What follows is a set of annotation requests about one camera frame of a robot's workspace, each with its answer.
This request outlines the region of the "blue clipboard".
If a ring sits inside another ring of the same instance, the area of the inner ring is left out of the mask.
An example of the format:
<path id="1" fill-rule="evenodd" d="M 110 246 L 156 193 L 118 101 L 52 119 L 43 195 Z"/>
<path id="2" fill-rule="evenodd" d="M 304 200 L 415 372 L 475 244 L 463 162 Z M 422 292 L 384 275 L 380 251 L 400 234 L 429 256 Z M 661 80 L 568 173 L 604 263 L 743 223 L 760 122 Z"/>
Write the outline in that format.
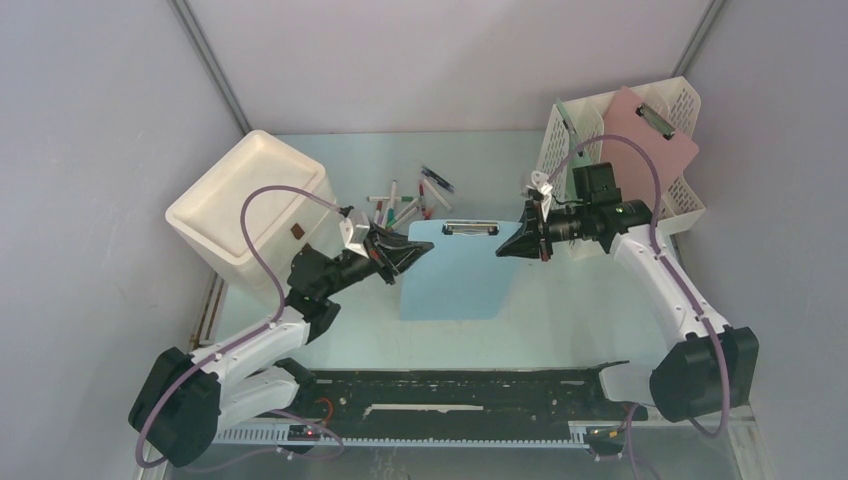
<path id="1" fill-rule="evenodd" d="M 408 238 L 433 248 L 402 278 L 402 321 L 491 320 L 498 316 L 521 260 L 496 250 L 519 230 L 518 222 L 422 220 Z"/>

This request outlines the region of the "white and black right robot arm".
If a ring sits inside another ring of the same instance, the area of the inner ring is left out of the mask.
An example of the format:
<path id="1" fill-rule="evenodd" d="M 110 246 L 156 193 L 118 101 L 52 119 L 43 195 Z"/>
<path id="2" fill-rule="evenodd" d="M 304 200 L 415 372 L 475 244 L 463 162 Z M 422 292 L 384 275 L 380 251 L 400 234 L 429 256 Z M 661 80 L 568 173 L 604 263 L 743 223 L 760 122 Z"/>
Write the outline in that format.
<path id="1" fill-rule="evenodd" d="M 623 200 L 611 164 L 579 167 L 574 179 L 576 202 L 554 208 L 548 175 L 532 172 L 520 227 L 497 256 L 548 261 L 559 242 L 598 244 L 642 285 L 668 348 L 655 366 L 602 368 L 581 392 L 585 411 L 606 418 L 622 402 L 639 403 L 679 422 L 748 404 L 760 348 L 754 332 L 732 327 L 698 291 L 660 241 L 651 209 Z"/>

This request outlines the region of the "pink clipboard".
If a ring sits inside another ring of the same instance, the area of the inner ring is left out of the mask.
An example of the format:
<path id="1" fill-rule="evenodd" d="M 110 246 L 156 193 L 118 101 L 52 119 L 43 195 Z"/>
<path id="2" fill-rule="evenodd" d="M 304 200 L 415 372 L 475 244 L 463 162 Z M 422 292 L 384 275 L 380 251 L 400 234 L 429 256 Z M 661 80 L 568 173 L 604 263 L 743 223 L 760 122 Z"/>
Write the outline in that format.
<path id="1" fill-rule="evenodd" d="M 604 132 L 635 143 L 652 160 L 647 163 L 634 147 L 604 140 L 601 161 L 613 166 L 622 198 L 641 200 L 652 208 L 694 160 L 699 147 L 672 121 L 668 101 L 653 88 L 645 95 L 620 88 L 603 115 Z"/>

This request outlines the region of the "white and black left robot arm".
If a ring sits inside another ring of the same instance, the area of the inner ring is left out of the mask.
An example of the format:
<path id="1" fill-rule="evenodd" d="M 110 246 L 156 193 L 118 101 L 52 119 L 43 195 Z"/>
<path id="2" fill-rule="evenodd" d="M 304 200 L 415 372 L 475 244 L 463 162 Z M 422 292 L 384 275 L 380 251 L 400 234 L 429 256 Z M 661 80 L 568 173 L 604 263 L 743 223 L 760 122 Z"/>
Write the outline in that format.
<path id="1" fill-rule="evenodd" d="M 333 295 L 371 275 L 393 284 L 434 245 L 373 226 L 364 247 L 335 257 L 302 250 L 292 260 L 284 300 L 268 319 L 210 347 L 162 352 L 128 415 L 139 434 L 138 465 L 185 467 L 220 431 L 244 420 L 282 409 L 297 417 L 311 412 L 316 390 L 303 381 L 306 370 L 281 366 L 283 357 L 330 328 L 340 311 Z"/>

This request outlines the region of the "white drawer cabinet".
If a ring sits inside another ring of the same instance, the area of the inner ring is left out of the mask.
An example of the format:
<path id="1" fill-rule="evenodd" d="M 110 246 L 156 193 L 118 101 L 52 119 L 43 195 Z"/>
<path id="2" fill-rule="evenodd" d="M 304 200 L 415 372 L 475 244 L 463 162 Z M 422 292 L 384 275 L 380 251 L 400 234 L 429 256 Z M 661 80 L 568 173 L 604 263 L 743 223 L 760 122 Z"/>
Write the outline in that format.
<path id="1" fill-rule="evenodd" d="M 294 256 L 340 252 L 340 217 L 323 165 L 254 130 L 165 213 L 171 227 L 227 283 L 274 306 L 278 293 L 261 262 L 284 282 Z"/>

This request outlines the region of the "green clipboard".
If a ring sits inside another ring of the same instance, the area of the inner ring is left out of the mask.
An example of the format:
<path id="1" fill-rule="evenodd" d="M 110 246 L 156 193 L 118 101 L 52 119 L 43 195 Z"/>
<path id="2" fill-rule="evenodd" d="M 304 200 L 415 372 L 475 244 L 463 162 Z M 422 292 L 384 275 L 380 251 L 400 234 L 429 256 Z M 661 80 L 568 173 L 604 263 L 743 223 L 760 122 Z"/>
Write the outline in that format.
<path id="1" fill-rule="evenodd" d="M 590 101 L 578 99 L 563 102 L 557 98 L 554 106 L 567 136 L 564 153 L 570 153 L 576 145 L 597 133 L 600 116 Z"/>

